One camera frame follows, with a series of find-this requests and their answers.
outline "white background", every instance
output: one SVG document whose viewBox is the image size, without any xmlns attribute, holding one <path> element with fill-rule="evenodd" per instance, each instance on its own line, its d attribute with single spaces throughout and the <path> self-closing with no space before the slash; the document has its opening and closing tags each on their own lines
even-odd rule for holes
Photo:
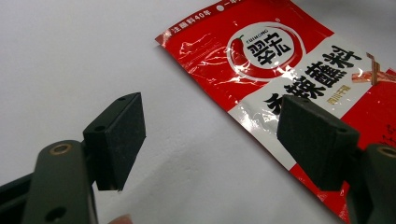
<svg viewBox="0 0 396 224">
<path fill-rule="evenodd" d="M 294 2 L 396 66 L 395 0 Z M 154 41 L 214 3 L 0 1 L 0 185 L 141 91 L 148 137 L 124 191 L 95 192 L 100 223 L 340 223 Z"/>
</svg>

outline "white circular logo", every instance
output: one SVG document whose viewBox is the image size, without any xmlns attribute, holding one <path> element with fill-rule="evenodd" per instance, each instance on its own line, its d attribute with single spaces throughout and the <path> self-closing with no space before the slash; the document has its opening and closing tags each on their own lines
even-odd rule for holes
<svg viewBox="0 0 396 224">
<path fill-rule="evenodd" d="M 277 22 L 258 22 L 236 32 L 228 43 L 227 58 L 241 77 L 270 81 L 294 67 L 305 55 L 301 38 Z"/>
</svg>

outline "red snack bag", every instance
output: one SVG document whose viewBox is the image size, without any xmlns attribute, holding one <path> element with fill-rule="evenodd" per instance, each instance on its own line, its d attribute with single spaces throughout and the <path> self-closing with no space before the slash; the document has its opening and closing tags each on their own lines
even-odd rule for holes
<svg viewBox="0 0 396 224">
<path fill-rule="evenodd" d="M 324 27 L 289 0 L 223 0 L 156 40 L 204 91 L 335 214 L 348 222 L 347 184 L 319 190 L 276 138 L 283 94 L 309 98 L 361 133 L 360 148 L 396 147 L 392 70 Z"/>
</svg>

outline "mounting hole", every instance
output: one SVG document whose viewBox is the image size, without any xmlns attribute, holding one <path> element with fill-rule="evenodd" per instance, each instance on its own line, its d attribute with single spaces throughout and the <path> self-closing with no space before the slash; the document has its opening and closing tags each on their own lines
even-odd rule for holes
<svg viewBox="0 0 396 224">
<path fill-rule="evenodd" d="M 387 157 L 396 159 L 396 149 L 393 147 L 379 147 L 378 151 Z"/>
<path fill-rule="evenodd" d="M 96 132 L 101 132 L 102 130 L 104 130 L 106 127 L 105 126 L 97 126 L 96 128 L 95 128 L 95 131 Z"/>
<path fill-rule="evenodd" d="M 70 145 L 70 144 L 60 144 L 60 145 L 50 149 L 49 153 L 54 156 L 58 156 L 58 155 L 68 152 L 71 148 L 72 148 L 72 145 Z"/>
<path fill-rule="evenodd" d="M 46 221 L 47 222 L 58 222 L 61 220 L 61 218 L 64 216 L 65 213 L 66 213 L 65 207 L 54 208 L 50 212 L 47 213 Z"/>
</svg>

